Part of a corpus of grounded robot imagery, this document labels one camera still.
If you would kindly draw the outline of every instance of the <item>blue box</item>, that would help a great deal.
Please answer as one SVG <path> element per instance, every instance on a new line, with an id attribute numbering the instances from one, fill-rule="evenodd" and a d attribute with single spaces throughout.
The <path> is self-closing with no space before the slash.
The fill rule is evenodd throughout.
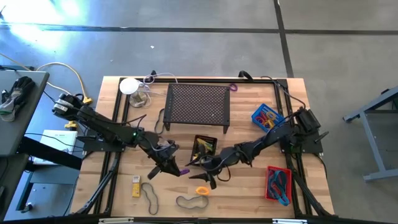
<path id="1" fill-rule="evenodd" d="M 274 126 L 278 124 L 282 124 L 285 122 L 284 117 L 281 116 L 280 114 L 276 113 L 273 109 L 271 109 L 269 106 L 262 104 L 256 112 L 251 116 L 251 119 L 254 124 L 258 125 L 261 129 L 263 129 L 266 133 L 269 132 L 270 126 L 269 124 L 263 124 L 259 120 L 267 120 L 270 119 L 273 123 Z"/>

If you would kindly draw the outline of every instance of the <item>orange rubber band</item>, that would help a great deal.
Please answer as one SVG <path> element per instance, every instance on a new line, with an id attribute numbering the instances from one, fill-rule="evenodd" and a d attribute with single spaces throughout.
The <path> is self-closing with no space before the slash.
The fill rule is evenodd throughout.
<path id="1" fill-rule="evenodd" d="M 209 195 L 210 191 L 207 187 L 198 187 L 195 191 L 198 195 Z"/>

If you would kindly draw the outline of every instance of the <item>gray metal stand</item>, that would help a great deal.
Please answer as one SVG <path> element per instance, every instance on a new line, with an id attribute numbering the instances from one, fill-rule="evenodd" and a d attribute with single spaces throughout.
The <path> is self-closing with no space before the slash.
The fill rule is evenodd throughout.
<path id="1" fill-rule="evenodd" d="M 390 122 L 390 121 L 396 121 L 398 118 L 398 113 L 397 111 L 392 111 L 392 110 L 378 110 L 376 111 L 375 109 L 379 108 L 382 105 L 385 105 L 386 103 L 392 101 L 394 98 L 398 97 L 398 86 L 384 92 L 381 94 L 379 97 L 376 99 L 372 100 L 369 104 L 363 106 L 362 108 L 354 111 L 353 113 L 343 117 L 343 120 L 345 120 L 347 123 L 351 122 L 355 118 L 361 118 L 365 133 L 368 137 L 369 143 L 372 148 L 372 152 L 374 155 L 374 158 L 376 160 L 377 166 L 379 168 L 379 172 L 375 172 L 369 175 L 365 175 L 363 178 L 366 182 L 370 180 L 379 180 L 379 179 L 385 179 L 389 177 L 398 177 L 398 169 L 386 169 L 383 159 L 380 155 L 380 150 L 379 147 L 377 146 L 377 136 L 375 135 L 374 131 L 372 132 L 371 125 L 369 124 L 369 114 L 372 114 L 373 121 L 375 121 L 375 115 L 377 115 L 380 119 L 379 121 L 382 123 L 382 127 L 389 129 L 389 126 L 394 126 L 396 127 L 396 122 Z"/>

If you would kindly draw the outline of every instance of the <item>yellow cable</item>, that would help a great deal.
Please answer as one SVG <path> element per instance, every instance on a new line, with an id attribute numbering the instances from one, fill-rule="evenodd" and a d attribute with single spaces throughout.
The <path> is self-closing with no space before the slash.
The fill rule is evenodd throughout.
<path id="1" fill-rule="evenodd" d="M 24 68 L 24 69 L 26 69 L 26 70 L 28 70 L 28 71 L 31 71 L 29 68 L 25 67 L 23 64 L 21 64 L 21 63 L 15 61 L 15 60 L 13 60 L 12 58 L 8 57 L 7 55 L 4 55 L 4 54 L 2 54 L 2 53 L 0 53 L 0 55 L 2 55 L 3 57 L 7 58 L 8 60 L 10 60 L 10 61 L 16 63 L 17 65 L 21 66 L 22 68 Z M 45 65 L 40 66 L 39 68 L 36 69 L 36 71 L 39 71 L 41 68 L 43 68 L 43 67 L 45 67 L 45 66 L 48 66 L 48 65 L 63 65 L 63 66 L 65 66 L 65 67 L 69 68 L 70 70 L 72 70 L 72 71 L 76 74 L 76 76 L 78 77 L 78 79 L 79 79 L 80 86 L 81 86 L 81 90 L 83 91 L 83 96 L 84 96 L 83 102 L 84 102 L 84 103 L 88 103 L 88 104 L 90 104 L 90 103 L 93 102 L 93 100 L 92 100 L 91 98 L 87 97 L 86 90 L 85 90 L 85 88 L 84 88 L 84 86 L 83 86 L 83 81 L 81 80 L 81 77 L 80 77 L 79 73 L 78 73 L 75 69 L 73 69 L 71 66 L 69 66 L 69 65 L 67 65 L 67 64 L 65 64 L 65 63 L 61 63 L 61 62 L 51 62 L 51 63 L 47 63 L 47 64 L 45 64 Z M 65 93 L 68 93 L 69 95 L 71 95 L 70 92 L 64 90 L 63 88 L 61 88 L 61 87 L 59 87 L 59 86 L 53 85 L 53 84 L 51 84 L 50 82 L 47 82 L 47 84 L 49 84 L 49 85 L 50 85 L 51 87 L 53 87 L 53 88 L 56 88 L 56 89 L 61 90 L 61 91 L 64 91 Z"/>
<path id="2" fill-rule="evenodd" d="M 49 66 L 49 65 L 63 65 L 65 67 L 69 68 L 70 70 L 72 70 L 76 74 L 78 79 L 79 79 L 81 90 L 83 91 L 83 96 L 87 97 L 86 90 L 85 90 L 85 88 L 83 86 L 83 81 L 81 80 L 81 77 L 80 77 L 79 73 L 77 73 L 76 70 L 73 69 L 71 66 L 69 66 L 69 65 L 67 65 L 65 63 L 62 63 L 62 62 L 51 62 L 51 63 L 46 63 L 45 65 L 40 66 L 39 68 L 36 69 L 36 71 L 39 71 L 41 68 Z"/>

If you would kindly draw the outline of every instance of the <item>black table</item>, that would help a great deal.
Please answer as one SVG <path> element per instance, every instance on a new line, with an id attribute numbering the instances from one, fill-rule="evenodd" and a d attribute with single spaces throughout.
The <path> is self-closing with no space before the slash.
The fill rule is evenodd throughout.
<path id="1" fill-rule="evenodd" d="M 0 187 L 4 187 L 3 195 L 0 198 L 0 221 L 4 219 L 23 170 L 34 171 L 37 168 L 28 162 L 29 156 L 45 159 L 75 170 L 80 170 L 81 166 L 79 157 L 24 136 L 49 79 L 49 74 L 47 72 L 0 71 L 0 91 L 9 91 L 14 82 L 23 76 L 30 77 L 35 82 L 35 87 L 27 97 L 26 104 L 20 110 L 15 121 L 0 120 L 0 175 L 2 175 L 2 169 L 5 172 L 0 179 Z M 19 200 L 18 210 L 25 207 L 32 186 L 33 183 L 29 179 Z"/>

